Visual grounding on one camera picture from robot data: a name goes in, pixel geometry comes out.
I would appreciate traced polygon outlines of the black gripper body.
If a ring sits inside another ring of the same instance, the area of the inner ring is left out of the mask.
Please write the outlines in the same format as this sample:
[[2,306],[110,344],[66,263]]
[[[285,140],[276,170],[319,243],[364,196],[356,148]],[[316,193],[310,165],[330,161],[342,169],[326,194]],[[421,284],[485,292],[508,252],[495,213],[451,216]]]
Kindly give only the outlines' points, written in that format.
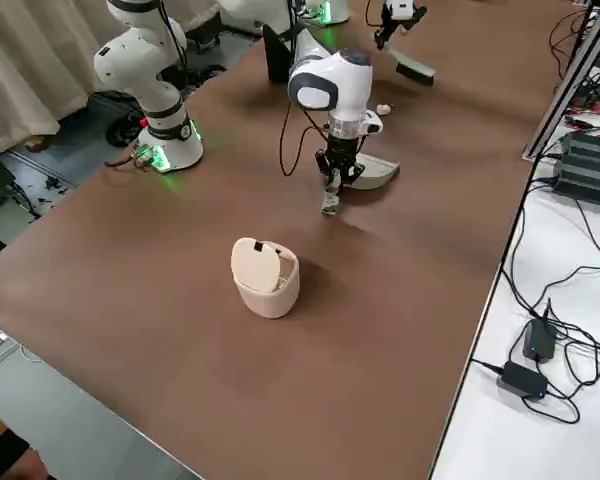
[[354,162],[359,150],[360,138],[342,139],[329,135],[327,139],[326,158],[330,163]]
[[386,31],[394,32],[401,28],[405,32],[411,30],[427,13],[426,6],[417,6],[415,3],[385,3],[381,19]]

